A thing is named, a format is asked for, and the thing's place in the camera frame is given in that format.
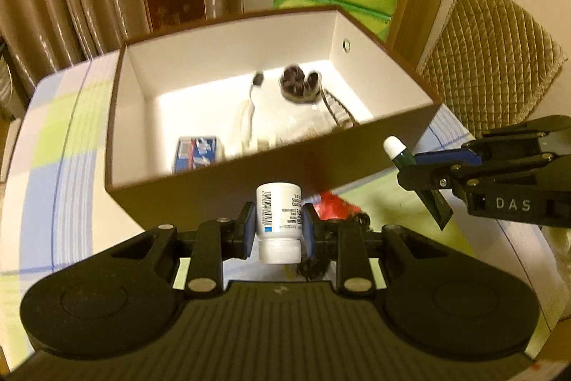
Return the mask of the dark purple scrunchie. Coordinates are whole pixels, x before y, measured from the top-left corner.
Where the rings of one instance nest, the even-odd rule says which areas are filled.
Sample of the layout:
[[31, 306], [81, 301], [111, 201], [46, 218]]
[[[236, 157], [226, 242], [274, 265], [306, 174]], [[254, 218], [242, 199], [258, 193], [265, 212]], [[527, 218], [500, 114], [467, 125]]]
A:
[[286, 100], [294, 104], [309, 104], [321, 94], [321, 75], [318, 71], [305, 74], [298, 64], [292, 64], [284, 69], [279, 85]]

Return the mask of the white toothbrush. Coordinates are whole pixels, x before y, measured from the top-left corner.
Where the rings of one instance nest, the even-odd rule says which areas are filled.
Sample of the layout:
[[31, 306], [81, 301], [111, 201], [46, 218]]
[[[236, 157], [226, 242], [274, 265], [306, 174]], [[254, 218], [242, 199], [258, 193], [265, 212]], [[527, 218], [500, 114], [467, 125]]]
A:
[[239, 156], [245, 153], [252, 141], [253, 134], [253, 119], [254, 119], [254, 89], [261, 87], [264, 81], [262, 71], [257, 71], [254, 74], [252, 83], [249, 88], [248, 98], [239, 104], [234, 119], [232, 128], [232, 139], [234, 154]]

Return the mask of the bag of cotton swabs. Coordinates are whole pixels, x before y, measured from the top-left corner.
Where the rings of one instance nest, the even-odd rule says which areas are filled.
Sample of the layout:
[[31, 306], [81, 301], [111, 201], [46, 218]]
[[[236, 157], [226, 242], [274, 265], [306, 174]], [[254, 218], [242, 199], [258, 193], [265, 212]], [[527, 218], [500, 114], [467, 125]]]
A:
[[297, 143], [330, 134], [337, 125], [327, 113], [310, 111], [294, 117], [288, 117], [277, 130], [277, 142], [280, 145]]

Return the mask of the white pill bottle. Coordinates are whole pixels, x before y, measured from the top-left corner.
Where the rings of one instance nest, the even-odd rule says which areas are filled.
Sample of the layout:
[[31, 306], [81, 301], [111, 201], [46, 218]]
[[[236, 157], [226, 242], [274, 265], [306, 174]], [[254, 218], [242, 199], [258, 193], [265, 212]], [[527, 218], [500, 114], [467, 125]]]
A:
[[301, 189], [292, 183], [257, 188], [258, 257], [272, 265], [299, 264], [302, 259]]

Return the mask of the blue tissue packet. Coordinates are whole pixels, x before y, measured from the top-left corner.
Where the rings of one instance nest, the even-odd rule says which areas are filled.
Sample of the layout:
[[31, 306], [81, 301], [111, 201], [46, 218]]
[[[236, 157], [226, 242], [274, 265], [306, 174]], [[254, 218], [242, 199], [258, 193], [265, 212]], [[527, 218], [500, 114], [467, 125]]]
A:
[[223, 145], [215, 136], [183, 136], [180, 137], [173, 163], [173, 172], [208, 167], [223, 159]]

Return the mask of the brown cardboard storage box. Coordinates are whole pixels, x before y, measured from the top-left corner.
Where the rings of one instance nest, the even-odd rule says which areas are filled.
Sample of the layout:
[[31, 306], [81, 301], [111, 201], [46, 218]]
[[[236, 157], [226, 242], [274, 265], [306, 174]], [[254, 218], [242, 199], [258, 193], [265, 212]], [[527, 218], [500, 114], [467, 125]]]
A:
[[[288, 117], [329, 114], [315, 102], [286, 100], [279, 80], [298, 64], [318, 71], [321, 90], [360, 123], [321, 137], [280, 145]], [[254, 74], [253, 134], [235, 155], [232, 128]], [[338, 6], [260, 11], [173, 27], [123, 45], [114, 78], [106, 137], [105, 187], [143, 228], [191, 230], [231, 217], [268, 182], [291, 182], [313, 195], [368, 177], [390, 164], [389, 135], [414, 146], [440, 100], [415, 69]], [[215, 136], [217, 164], [173, 172], [183, 136]]]

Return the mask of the quilted beige chair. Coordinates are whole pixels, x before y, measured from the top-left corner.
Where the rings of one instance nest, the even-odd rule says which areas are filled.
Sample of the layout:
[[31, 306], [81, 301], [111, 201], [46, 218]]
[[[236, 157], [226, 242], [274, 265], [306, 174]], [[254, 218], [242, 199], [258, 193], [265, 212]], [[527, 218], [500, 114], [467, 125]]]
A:
[[479, 137], [526, 120], [566, 61], [561, 45], [513, 0], [453, 0], [420, 75]]

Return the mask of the red packet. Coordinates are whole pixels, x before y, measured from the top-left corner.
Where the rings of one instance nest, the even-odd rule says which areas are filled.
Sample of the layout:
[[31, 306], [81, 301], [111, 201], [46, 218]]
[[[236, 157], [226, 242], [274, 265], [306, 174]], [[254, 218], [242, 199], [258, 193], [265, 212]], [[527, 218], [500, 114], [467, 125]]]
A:
[[321, 220], [346, 220], [362, 212], [358, 206], [330, 191], [324, 191], [319, 195], [318, 201], [314, 202], [314, 210]]

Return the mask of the green tube white cap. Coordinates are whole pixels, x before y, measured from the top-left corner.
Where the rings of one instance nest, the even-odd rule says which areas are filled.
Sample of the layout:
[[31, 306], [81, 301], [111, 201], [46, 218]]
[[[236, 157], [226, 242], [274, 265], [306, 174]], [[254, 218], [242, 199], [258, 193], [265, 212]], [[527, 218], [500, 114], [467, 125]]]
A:
[[383, 149], [392, 164], [398, 169], [401, 187], [413, 190], [432, 215], [438, 227], [443, 230], [453, 215], [453, 210], [438, 189], [432, 189], [427, 173], [416, 162], [413, 154], [394, 135], [383, 141]]

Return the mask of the dark red gift bag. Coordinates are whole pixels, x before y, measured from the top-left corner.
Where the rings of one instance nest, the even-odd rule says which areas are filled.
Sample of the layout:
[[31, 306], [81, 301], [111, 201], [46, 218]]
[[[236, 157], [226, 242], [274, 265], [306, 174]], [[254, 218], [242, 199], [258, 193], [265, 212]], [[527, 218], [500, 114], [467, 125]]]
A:
[[144, 0], [152, 32], [206, 18], [205, 0]]

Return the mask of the checkered tablecloth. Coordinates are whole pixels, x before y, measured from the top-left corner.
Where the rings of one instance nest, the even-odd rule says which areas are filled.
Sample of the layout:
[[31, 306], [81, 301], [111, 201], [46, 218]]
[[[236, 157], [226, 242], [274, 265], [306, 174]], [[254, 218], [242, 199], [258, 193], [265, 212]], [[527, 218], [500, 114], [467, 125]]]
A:
[[[140, 232], [105, 189], [106, 127], [118, 54], [111, 52], [44, 78], [23, 119], [1, 217], [1, 346], [15, 369], [32, 354], [19, 307], [42, 277]], [[569, 313], [569, 290], [541, 228], [469, 217], [452, 200], [439, 229], [391, 170], [340, 187], [341, 198], [375, 226], [402, 224], [528, 281], [542, 317], [541, 347]]]

